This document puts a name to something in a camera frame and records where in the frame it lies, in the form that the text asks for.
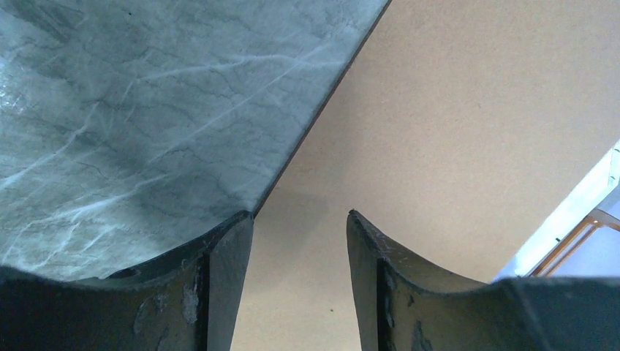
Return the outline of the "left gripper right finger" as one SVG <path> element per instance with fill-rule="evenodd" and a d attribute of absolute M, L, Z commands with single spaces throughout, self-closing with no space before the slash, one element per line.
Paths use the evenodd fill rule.
<path fill-rule="evenodd" d="M 619 280 L 524 277 L 486 284 L 347 217 L 363 350 L 617 350 Z"/>

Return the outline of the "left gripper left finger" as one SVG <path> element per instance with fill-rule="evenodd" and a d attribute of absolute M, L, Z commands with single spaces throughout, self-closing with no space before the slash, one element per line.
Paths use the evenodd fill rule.
<path fill-rule="evenodd" d="M 3 350 L 228 350 L 254 219 L 99 279 L 60 282 L 1 267 Z"/>

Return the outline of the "brown backing board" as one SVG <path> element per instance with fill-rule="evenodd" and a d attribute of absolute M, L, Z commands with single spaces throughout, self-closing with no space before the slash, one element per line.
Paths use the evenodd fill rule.
<path fill-rule="evenodd" d="M 393 1 L 259 212 L 234 350 L 358 350 L 349 210 L 497 275 L 619 139 L 617 1 Z"/>

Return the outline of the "white picture frame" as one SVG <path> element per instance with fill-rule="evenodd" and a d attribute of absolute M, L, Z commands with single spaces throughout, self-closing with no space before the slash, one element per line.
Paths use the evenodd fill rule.
<path fill-rule="evenodd" d="M 493 280 L 531 273 L 618 184 L 619 142 L 616 142 Z"/>

